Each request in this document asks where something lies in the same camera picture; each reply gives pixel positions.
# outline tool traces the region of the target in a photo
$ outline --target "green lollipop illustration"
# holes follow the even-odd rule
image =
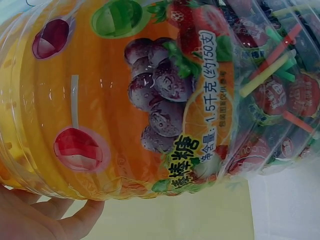
[[[142,31],[151,19],[147,6],[156,2],[145,0],[111,0],[91,18],[92,30],[101,38],[120,39]]]

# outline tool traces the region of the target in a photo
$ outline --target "purple grapes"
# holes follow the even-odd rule
[[[147,57],[153,41],[149,38],[137,38],[128,43],[124,49],[124,58],[129,65],[138,59]]]
[[[154,87],[159,94],[173,102],[186,102],[193,92],[192,78],[179,77],[178,68],[167,58],[153,72]]]
[[[156,68],[162,60],[169,57],[169,51],[165,48],[164,44],[173,41],[174,40],[169,37],[160,37],[152,43],[148,54],[149,62],[152,67]]]
[[[142,146],[155,153],[169,153],[173,150],[176,137],[164,137],[147,126],[141,135]]]
[[[124,50],[125,60],[131,66],[129,100],[149,113],[149,126],[141,134],[141,144],[154,153],[173,150],[174,141],[183,131],[186,102],[197,85],[193,75],[181,77],[179,68],[169,59],[164,45],[173,41],[168,37],[155,41],[139,38]]]
[[[182,133],[184,106],[181,103],[160,101],[149,113],[149,124],[163,137],[176,137]]]
[[[131,77],[132,79],[140,74],[151,73],[154,71],[153,67],[150,65],[147,56],[139,58],[132,64]]]
[[[163,100],[154,88],[152,73],[136,76],[129,85],[128,95],[131,103],[145,112],[149,112],[156,103]]]

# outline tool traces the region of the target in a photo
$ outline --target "finger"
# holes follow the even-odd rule
[[[74,200],[71,199],[51,198],[49,201],[38,202],[31,206],[48,218],[59,220],[73,203]]]
[[[86,237],[100,218],[105,203],[88,200],[74,216],[59,221],[67,239],[80,240]]]
[[[20,189],[12,189],[11,192],[16,195],[21,201],[26,204],[35,204],[40,198],[40,195],[33,194]]]

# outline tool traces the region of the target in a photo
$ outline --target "transparent plastic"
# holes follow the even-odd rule
[[[319,1],[44,2],[0,26],[3,184],[148,199],[318,158]]]

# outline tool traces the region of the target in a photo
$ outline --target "red lollipop stick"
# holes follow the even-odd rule
[[[302,30],[301,24],[297,23],[291,31],[285,36],[282,42],[276,47],[276,49],[267,57],[267,59],[259,66],[259,68],[253,72],[250,76],[250,80],[254,79],[257,75],[262,73],[270,64],[277,60],[277,58],[285,51],[288,45],[290,45],[296,36]]]
[[[289,122],[293,123],[294,125],[297,125],[299,128],[302,128],[306,132],[312,134],[315,130],[307,123],[302,121],[300,118],[293,115],[291,112],[284,111],[282,114],[283,118],[288,120]]]

